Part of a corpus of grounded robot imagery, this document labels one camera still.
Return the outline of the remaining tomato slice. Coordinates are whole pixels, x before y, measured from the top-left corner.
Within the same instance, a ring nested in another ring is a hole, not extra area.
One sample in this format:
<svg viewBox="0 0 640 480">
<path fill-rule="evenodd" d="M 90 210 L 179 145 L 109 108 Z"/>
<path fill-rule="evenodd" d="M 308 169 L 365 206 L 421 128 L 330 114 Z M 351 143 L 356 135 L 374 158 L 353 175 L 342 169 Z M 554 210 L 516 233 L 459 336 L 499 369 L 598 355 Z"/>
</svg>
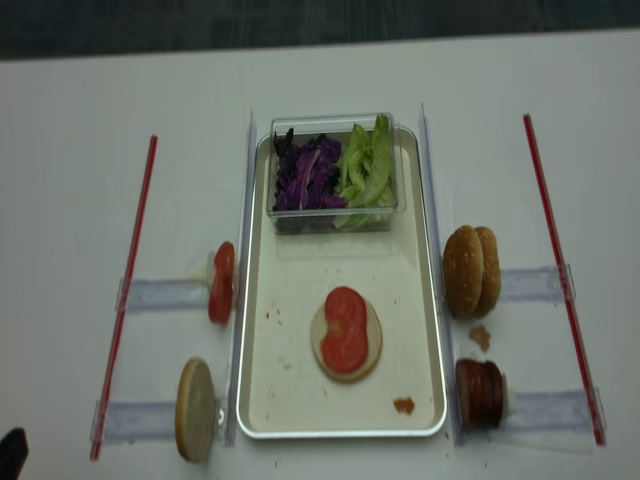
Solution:
<svg viewBox="0 0 640 480">
<path fill-rule="evenodd" d="M 209 293 L 208 315 L 214 324 L 226 325 L 233 305 L 235 249 L 225 241 L 214 256 L 214 277 Z"/>
</svg>

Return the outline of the purple cabbage leaves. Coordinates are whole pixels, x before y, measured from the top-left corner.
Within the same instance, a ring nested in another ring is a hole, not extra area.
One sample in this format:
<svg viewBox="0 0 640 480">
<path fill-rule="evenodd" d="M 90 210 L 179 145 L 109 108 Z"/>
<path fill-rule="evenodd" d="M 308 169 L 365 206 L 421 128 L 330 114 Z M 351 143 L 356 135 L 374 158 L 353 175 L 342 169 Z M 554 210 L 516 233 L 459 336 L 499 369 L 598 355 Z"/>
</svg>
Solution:
<svg viewBox="0 0 640 480">
<path fill-rule="evenodd" d="M 320 134 L 303 145 L 293 143 L 294 129 L 274 136 L 278 157 L 275 211 L 342 209 L 346 200 L 336 194 L 340 180 L 339 141 Z"/>
</svg>

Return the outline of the meat crumb on table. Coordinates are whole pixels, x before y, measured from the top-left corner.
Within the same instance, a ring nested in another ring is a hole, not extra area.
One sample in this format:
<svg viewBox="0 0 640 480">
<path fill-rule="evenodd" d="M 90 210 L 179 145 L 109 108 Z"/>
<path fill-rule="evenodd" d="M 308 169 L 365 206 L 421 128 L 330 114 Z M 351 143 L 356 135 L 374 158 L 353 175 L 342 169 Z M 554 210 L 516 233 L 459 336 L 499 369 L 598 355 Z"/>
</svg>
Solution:
<svg viewBox="0 0 640 480">
<path fill-rule="evenodd" d="M 479 325 L 469 331 L 469 337 L 479 346 L 483 353 L 490 348 L 491 334 L 484 325 Z"/>
</svg>

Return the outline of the stack of meat patties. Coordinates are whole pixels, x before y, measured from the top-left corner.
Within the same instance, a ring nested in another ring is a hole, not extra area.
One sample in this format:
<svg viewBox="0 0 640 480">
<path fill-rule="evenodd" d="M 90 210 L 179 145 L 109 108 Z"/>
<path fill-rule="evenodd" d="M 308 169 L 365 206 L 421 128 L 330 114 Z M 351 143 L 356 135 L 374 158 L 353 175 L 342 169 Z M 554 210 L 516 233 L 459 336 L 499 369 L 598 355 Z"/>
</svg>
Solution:
<svg viewBox="0 0 640 480">
<path fill-rule="evenodd" d="M 455 365 L 455 375 L 463 428 L 497 428 L 507 399 L 497 365 L 491 361 L 460 359 Z"/>
</svg>

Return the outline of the upright bun slice left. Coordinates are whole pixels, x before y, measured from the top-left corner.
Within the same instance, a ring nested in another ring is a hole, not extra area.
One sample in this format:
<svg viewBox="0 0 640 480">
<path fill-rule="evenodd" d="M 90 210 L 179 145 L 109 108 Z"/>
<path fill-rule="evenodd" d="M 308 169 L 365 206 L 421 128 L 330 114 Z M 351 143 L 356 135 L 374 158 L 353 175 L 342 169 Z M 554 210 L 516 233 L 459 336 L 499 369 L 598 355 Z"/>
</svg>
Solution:
<svg viewBox="0 0 640 480">
<path fill-rule="evenodd" d="M 175 439 L 179 454 L 189 462 L 207 459 L 216 417 L 215 391 L 210 370 L 199 357 L 185 364 L 175 408 Z"/>
</svg>

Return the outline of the clear plastic salad container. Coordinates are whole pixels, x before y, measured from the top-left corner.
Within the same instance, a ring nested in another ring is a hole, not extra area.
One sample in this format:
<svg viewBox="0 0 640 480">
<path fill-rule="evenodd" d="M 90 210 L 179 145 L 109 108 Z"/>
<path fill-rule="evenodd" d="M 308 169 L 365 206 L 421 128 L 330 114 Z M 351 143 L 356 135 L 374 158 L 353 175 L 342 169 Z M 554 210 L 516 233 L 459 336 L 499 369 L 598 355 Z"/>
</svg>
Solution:
<svg viewBox="0 0 640 480">
<path fill-rule="evenodd" d="M 276 173 L 278 167 L 278 157 L 273 147 L 274 136 L 285 136 L 290 128 L 294 129 L 293 143 L 303 145 L 313 137 L 325 134 L 327 137 L 337 140 L 342 145 L 342 153 L 346 148 L 349 135 L 355 124 L 362 125 L 366 130 L 372 130 L 375 125 L 377 114 L 387 114 L 392 122 L 391 126 L 391 146 L 393 159 L 393 181 L 392 188 L 396 200 L 396 205 L 392 208 L 392 217 L 395 213 L 404 208 L 404 186 L 402 164 L 399 159 L 400 137 L 399 129 L 394 124 L 394 119 L 387 112 L 367 113 L 356 115 L 320 116 L 320 117 L 297 117 L 278 118 L 272 121 L 270 131 L 270 154 L 268 162 L 268 187 L 266 213 L 272 220 L 275 230 L 281 234 L 307 234 L 307 233 L 329 233 L 329 232 L 360 232 L 360 231 L 381 231 L 391 227 L 392 217 L 389 225 L 384 228 L 369 228 L 364 230 L 337 230 L 333 221 L 336 216 L 349 214 L 371 213 L 371 209 L 318 209 L 318 210 L 298 210 L 298 211 L 275 211 L 274 194 L 276 192 Z"/>
</svg>

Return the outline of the upper right clear cross divider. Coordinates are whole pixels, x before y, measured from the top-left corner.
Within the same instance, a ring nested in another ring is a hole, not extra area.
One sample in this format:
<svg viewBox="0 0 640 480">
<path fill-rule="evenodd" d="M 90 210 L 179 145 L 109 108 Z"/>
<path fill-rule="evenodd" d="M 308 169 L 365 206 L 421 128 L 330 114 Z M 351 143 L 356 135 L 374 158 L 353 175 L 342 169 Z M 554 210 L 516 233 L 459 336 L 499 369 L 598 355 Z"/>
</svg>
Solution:
<svg viewBox="0 0 640 480">
<path fill-rule="evenodd" d="M 500 301 L 559 303 L 574 299 L 574 282 L 568 264 L 501 271 Z"/>
</svg>

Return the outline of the left red tape strip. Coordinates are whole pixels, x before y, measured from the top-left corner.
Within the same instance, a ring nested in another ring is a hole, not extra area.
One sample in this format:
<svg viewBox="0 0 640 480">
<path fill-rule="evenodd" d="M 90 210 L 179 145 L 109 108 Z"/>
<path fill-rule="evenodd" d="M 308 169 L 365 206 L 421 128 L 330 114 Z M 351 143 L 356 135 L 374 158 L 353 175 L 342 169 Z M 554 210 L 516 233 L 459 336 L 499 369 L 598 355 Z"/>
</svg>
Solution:
<svg viewBox="0 0 640 480">
<path fill-rule="evenodd" d="M 126 315 L 126 304 L 129 296 L 129 290 L 132 283 L 137 252 L 139 248 L 139 241 L 142 231 L 142 225 L 144 220 L 144 214 L 146 209 L 146 203 L 148 199 L 148 193 L 150 189 L 150 183 L 155 163 L 155 156 L 158 144 L 158 137 L 152 135 L 149 141 L 149 147 L 146 157 L 145 170 L 142 179 L 142 185 L 139 194 L 139 200 L 136 210 L 136 217 L 133 232 L 131 235 L 131 241 L 129 246 L 129 252 L 126 262 L 126 268 L 121 280 L 119 293 L 116 299 L 116 317 L 114 321 L 113 334 L 110 344 L 109 356 L 104 375 L 104 381 L 102 385 L 101 396 L 98 402 L 97 416 L 95 417 L 95 426 L 92 429 L 91 450 L 89 459 L 91 462 L 96 462 L 99 459 L 104 427 L 106 423 L 106 415 L 108 410 L 108 404 L 111 394 L 112 378 L 115 369 L 115 363 L 119 351 L 120 339 L 124 327 L 124 320 Z"/>
</svg>

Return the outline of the clear cross divider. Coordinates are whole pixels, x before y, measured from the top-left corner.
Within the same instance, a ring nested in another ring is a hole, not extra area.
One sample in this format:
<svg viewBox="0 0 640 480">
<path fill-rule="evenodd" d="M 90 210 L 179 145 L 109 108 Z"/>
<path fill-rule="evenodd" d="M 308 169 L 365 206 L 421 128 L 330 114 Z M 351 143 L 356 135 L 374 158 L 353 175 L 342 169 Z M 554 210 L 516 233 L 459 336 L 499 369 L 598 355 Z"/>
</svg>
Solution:
<svg viewBox="0 0 640 480">
<path fill-rule="evenodd" d="M 559 303 L 574 299 L 574 282 L 568 264 L 501 271 L 500 301 Z"/>
<path fill-rule="evenodd" d="M 593 427 L 582 390 L 508 391 L 500 428 L 506 431 L 589 431 Z"/>
<path fill-rule="evenodd" d="M 176 406 L 175 401 L 110 401 L 100 416 L 97 401 L 90 439 L 106 444 L 174 440 Z"/>
<path fill-rule="evenodd" d="M 132 279 L 120 282 L 116 311 L 142 313 L 204 309 L 209 302 L 205 283 L 178 280 Z"/>
</svg>

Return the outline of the red tape strip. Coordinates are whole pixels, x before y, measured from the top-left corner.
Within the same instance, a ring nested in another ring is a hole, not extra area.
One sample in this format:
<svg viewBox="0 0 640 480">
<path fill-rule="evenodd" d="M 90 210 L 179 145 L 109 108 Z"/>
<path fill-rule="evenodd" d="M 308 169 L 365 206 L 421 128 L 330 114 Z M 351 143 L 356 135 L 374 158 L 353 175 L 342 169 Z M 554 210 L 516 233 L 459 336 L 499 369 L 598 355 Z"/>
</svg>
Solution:
<svg viewBox="0 0 640 480">
<path fill-rule="evenodd" d="M 541 197 L 547 229 L 549 232 L 549 238 L 553 250 L 554 260 L 560 285 L 563 292 L 563 299 L 567 318 L 572 334 L 572 341 L 575 349 L 576 359 L 580 370 L 581 381 L 584 393 L 586 395 L 586 401 L 588 411 L 592 423 L 592 432 L 595 440 L 595 444 L 604 448 L 607 446 L 606 440 L 606 426 L 603 419 L 599 403 L 599 392 L 593 382 L 588 357 L 584 347 L 584 341 L 582 338 L 582 332 L 580 328 L 579 316 L 575 305 L 575 292 L 572 290 L 573 281 L 569 278 L 569 265 L 565 262 L 563 250 L 558 234 L 556 221 L 554 217 L 553 207 L 548 192 L 547 182 L 544 174 L 544 168 L 541 161 L 541 156 L 537 144 L 537 139 L 534 131 L 533 121 L 529 113 L 523 115 L 523 124 L 526 132 L 529 151 L 531 154 L 531 160 L 533 164 L 534 173 Z"/>
<path fill-rule="evenodd" d="M 116 299 L 116 317 L 114 321 L 113 334 L 110 344 L 109 356 L 104 375 L 104 381 L 102 385 L 101 396 L 98 402 L 97 416 L 95 417 L 95 426 L 92 429 L 91 450 L 89 459 L 91 462 L 96 462 L 99 459 L 104 427 L 106 423 L 106 415 L 108 410 L 108 404 L 111 394 L 112 378 L 115 369 L 115 363 L 119 351 L 120 339 L 124 327 L 124 320 L 126 315 L 126 304 L 129 296 L 129 290 L 132 283 L 137 252 L 139 248 L 139 241 L 142 231 L 142 225 L 144 220 L 144 214 L 146 209 L 146 203 L 148 199 L 148 193 L 150 189 L 150 183 L 155 163 L 155 156 L 158 144 L 158 137 L 152 135 L 149 141 L 149 147 L 146 157 L 145 170 L 142 179 L 142 185 L 139 194 L 139 200 L 136 210 L 136 217 L 133 232 L 131 235 L 131 241 L 129 246 L 129 252 L 126 262 L 126 268 L 121 280 L 119 293 Z"/>
</svg>

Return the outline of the tomato slice pair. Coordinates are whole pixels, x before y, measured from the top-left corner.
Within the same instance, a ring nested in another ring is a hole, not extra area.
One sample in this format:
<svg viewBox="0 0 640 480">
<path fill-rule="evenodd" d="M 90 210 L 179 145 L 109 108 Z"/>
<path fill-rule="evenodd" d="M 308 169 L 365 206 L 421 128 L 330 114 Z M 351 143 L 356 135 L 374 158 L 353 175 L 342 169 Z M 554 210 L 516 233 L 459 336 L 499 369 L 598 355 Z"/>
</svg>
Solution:
<svg viewBox="0 0 640 480">
<path fill-rule="evenodd" d="M 364 365 L 369 353 L 366 303 L 350 287 L 337 287 L 326 297 L 324 315 L 323 362 L 333 373 L 351 374 Z"/>
</svg>

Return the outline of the right red tape strip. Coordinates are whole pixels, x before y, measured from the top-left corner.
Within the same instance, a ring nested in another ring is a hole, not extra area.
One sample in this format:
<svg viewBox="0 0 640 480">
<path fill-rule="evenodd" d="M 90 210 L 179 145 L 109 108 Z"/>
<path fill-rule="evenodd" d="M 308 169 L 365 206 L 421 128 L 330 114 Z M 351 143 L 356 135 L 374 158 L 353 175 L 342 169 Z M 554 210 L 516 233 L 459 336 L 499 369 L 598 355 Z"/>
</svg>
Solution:
<svg viewBox="0 0 640 480">
<path fill-rule="evenodd" d="M 523 115 L 523 124 L 526 132 L 529 151 L 531 154 L 531 160 L 533 164 L 534 173 L 541 197 L 547 229 L 549 232 L 549 238 L 553 250 L 554 260 L 560 285 L 563 292 L 563 299 L 567 318 L 572 334 L 572 341 L 575 349 L 576 359 L 580 370 L 581 381 L 584 393 L 586 395 L 586 401 L 588 411 L 592 423 L 592 432 L 595 440 L 595 444 L 604 448 L 607 446 L 606 440 L 606 426 L 603 419 L 599 403 L 599 392 L 593 382 L 588 357 L 584 347 L 584 341 L 582 338 L 582 332 L 580 328 L 579 316 L 575 305 L 575 292 L 572 290 L 573 281 L 569 278 L 569 265 L 565 262 L 563 250 L 558 234 L 556 221 L 554 217 L 553 207 L 548 192 L 547 182 L 544 174 L 544 168 L 541 161 L 541 156 L 537 144 L 537 139 L 534 131 L 533 121 L 529 113 Z"/>
</svg>

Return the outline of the white support block by tomatoes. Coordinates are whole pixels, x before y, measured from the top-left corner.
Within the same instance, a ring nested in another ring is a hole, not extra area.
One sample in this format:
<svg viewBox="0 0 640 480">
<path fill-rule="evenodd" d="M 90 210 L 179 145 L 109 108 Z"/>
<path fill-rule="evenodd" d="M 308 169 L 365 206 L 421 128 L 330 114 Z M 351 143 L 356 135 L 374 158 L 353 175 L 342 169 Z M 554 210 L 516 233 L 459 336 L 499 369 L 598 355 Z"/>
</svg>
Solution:
<svg viewBox="0 0 640 480">
<path fill-rule="evenodd" d="M 206 262 L 197 267 L 192 273 L 188 275 L 189 280 L 205 283 L 208 287 L 211 287 L 215 277 L 215 253 L 211 251 L 206 259 Z"/>
</svg>

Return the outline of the sesame bun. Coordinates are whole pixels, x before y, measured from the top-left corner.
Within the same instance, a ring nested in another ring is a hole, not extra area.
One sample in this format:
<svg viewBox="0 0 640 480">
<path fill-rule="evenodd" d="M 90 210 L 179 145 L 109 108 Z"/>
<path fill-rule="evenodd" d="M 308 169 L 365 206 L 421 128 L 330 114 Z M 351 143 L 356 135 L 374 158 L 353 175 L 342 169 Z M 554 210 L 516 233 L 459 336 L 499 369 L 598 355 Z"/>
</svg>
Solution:
<svg viewBox="0 0 640 480">
<path fill-rule="evenodd" d="M 448 238 L 442 262 L 446 301 L 451 313 L 470 317 L 479 303 L 484 274 L 482 245 L 473 227 L 463 225 Z"/>
<path fill-rule="evenodd" d="M 493 231 L 485 226 L 476 227 L 484 260 L 481 295 L 475 309 L 476 317 L 485 317 L 497 304 L 501 292 L 501 270 L 497 239 Z"/>
</svg>

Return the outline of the green lettuce leaves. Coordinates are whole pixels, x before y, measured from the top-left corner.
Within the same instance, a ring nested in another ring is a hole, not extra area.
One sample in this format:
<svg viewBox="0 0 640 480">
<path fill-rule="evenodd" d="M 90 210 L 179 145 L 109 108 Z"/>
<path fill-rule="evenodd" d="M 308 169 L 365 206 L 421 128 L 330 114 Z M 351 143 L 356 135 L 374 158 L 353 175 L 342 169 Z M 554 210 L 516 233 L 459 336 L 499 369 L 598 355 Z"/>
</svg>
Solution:
<svg viewBox="0 0 640 480">
<path fill-rule="evenodd" d="M 392 122 L 377 114 L 372 130 L 355 124 L 344 152 L 337 161 L 338 180 L 333 193 L 350 209 L 371 209 L 371 213 L 336 216 L 337 230 L 384 228 L 391 221 L 396 200 L 392 188 Z"/>
</svg>

